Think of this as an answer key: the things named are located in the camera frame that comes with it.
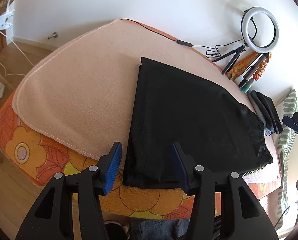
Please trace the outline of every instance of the beige felt cloth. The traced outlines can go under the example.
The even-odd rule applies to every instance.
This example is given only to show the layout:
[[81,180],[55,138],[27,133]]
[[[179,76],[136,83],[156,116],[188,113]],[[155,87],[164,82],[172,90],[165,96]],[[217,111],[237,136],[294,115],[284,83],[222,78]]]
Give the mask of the beige felt cloth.
[[[32,129],[94,159],[120,141],[123,168],[142,56],[213,81],[253,110],[237,85],[202,54],[124,20],[86,33],[42,60],[22,80],[12,107]],[[276,155],[271,138],[266,144]]]

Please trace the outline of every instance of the striped pillow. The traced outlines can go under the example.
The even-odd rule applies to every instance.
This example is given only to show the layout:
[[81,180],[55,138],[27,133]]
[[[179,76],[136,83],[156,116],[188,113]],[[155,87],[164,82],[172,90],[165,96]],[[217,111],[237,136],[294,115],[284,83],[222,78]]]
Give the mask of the striped pillow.
[[[276,107],[279,119],[287,115],[290,118],[298,111],[296,91],[291,90],[285,97],[284,101]],[[288,207],[287,198],[287,178],[288,178],[288,164],[289,152],[295,140],[295,132],[291,128],[283,124],[283,131],[277,137],[277,153],[279,157],[279,164],[281,170],[281,187],[268,195],[268,211],[271,214],[270,220],[275,224],[281,214]],[[276,226],[276,230],[283,225],[283,219]]]

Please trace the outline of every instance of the orange floral tablecloth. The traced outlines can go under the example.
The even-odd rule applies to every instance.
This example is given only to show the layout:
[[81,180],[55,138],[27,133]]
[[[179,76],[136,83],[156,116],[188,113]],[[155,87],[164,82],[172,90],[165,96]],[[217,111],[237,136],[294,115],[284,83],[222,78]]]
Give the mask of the orange floral tablecloth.
[[[13,111],[14,93],[0,110],[0,149],[37,186],[45,185],[57,172],[79,173],[97,161],[30,129]],[[140,189],[122,185],[123,170],[119,170],[113,189],[100,197],[103,210],[138,218],[189,218],[193,196],[181,189]],[[249,184],[258,199],[280,187],[280,180]],[[220,193],[216,193],[215,215],[221,211]]]

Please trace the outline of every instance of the ring light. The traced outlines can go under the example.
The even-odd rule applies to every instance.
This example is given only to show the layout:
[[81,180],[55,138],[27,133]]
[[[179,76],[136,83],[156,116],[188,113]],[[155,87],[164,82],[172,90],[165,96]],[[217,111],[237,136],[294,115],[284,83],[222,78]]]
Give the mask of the ring light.
[[[255,14],[258,14],[258,13],[266,14],[274,25],[274,37],[273,37],[272,41],[264,47],[257,46],[248,34],[249,21]],[[272,51],[273,48],[278,43],[279,26],[278,26],[276,18],[268,10],[261,8],[261,7],[251,7],[250,9],[248,9],[245,12],[245,14],[243,15],[243,18],[241,20],[241,33],[242,33],[245,43],[248,47],[250,47],[252,50],[259,52],[259,53],[267,53],[267,52]]]

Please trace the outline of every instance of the wooden floor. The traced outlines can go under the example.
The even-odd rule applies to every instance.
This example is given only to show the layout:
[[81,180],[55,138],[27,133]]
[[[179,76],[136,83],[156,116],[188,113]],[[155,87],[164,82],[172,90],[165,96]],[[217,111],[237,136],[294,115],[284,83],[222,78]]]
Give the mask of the wooden floor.
[[[17,43],[33,64],[37,64],[51,51],[24,43]],[[0,62],[6,67],[7,74],[27,74],[32,66],[17,48],[10,44],[0,54]],[[0,66],[0,73],[4,75],[4,69]],[[17,87],[23,76],[7,76],[6,79]],[[12,91],[5,89],[4,97],[0,99],[0,108]],[[35,186],[21,171],[14,166],[0,152],[0,227],[10,239],[15,239],[17,231],[29,211],[31,205],[41,192],[41,188]],[[110,213],[104,213],[105,220],[115,220],[121,223],[126,218]],[[81,239],[78,215],[78,203],[73,203],[73,226],[75,239]]]

